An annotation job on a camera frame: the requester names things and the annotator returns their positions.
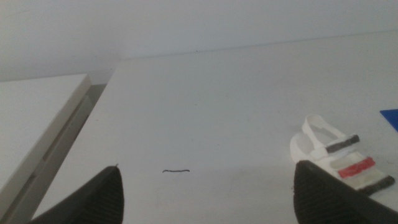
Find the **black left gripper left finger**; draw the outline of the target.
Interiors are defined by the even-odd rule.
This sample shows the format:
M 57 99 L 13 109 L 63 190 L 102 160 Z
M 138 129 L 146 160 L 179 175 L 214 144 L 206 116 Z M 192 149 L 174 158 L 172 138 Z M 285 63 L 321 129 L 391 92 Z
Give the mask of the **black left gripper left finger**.
M 109 166 L 30 224 L 121 224 L 124 193 L 118 167 Z

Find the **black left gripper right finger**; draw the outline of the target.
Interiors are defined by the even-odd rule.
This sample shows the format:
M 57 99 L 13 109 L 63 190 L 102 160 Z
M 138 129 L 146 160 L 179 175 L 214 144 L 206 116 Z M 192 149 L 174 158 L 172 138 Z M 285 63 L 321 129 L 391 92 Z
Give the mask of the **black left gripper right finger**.
M 397 223 L 397 211 L 310 161 L 296 163 L 293 201 L 299 223 Z

